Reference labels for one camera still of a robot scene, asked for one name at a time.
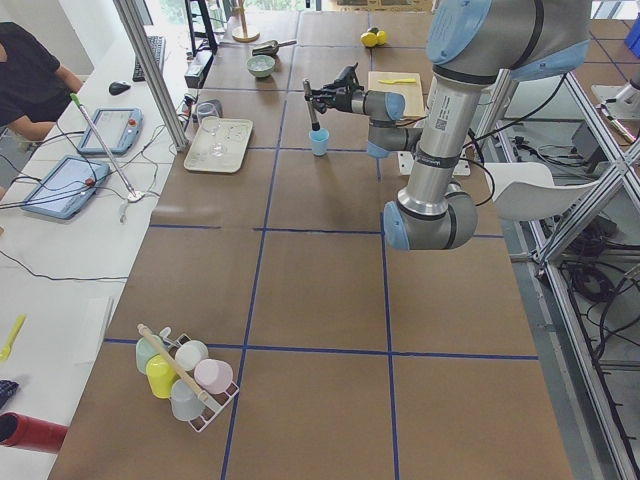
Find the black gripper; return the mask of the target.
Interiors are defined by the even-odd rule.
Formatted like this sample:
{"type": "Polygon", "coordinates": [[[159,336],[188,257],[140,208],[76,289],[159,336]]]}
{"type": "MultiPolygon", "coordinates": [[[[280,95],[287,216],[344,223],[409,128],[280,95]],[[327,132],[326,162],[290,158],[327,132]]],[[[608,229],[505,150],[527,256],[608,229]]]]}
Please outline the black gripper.
{"type": "Polygon", "coordinates": [[[365,114],[365,89],[359,83],[357,67],[358,63],[346,66],[333,82],[321,89],[306,89],[305,99],[312,100],[312,107],[320,114],[325,114],[329,109],[365,114]]]}

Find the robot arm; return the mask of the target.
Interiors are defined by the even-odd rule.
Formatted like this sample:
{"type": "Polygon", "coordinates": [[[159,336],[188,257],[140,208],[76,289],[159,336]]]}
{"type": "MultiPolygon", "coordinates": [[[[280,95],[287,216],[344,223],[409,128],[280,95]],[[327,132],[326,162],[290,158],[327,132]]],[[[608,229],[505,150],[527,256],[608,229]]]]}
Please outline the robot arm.
{"type": "Polygon", "coordinates": [[[369,119],[367,152],[385,158],[408,151],[407,185],[383,212],[386,241],[398,250],[455,249],[474,234],[474,201],[453,179],[483,88],[502,70],[518,81],[565,74],[589,48],[588,1],[443,1],[426,53],[436,88],[422,128],[399,125],[402,95],[367,90],[347,66],[330,84],[305,94],[319,113],[329,109],[369,119]]]}
{"type": "Polygon", "coordinates": [[[421,128],[400,127],[392,121],[369,121],[367,154],[375,159],[387,158],[397,151],[412,151],[422,136],[421,128]]]}

